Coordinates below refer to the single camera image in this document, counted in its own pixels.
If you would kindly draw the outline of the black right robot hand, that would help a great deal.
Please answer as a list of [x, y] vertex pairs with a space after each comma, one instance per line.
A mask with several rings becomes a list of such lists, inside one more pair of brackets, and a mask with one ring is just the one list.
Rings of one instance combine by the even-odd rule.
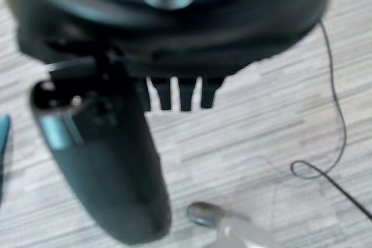
[[188, 112], [201, 79], [210, 109], [227, 77], [297, 44], [328, 1], [6, 0], [20, 51], [49, 72], [29, 95], [38, 129], [87, 213], [125, 245], [171, 226], [147, 81], [170, 110], [176, 78]]

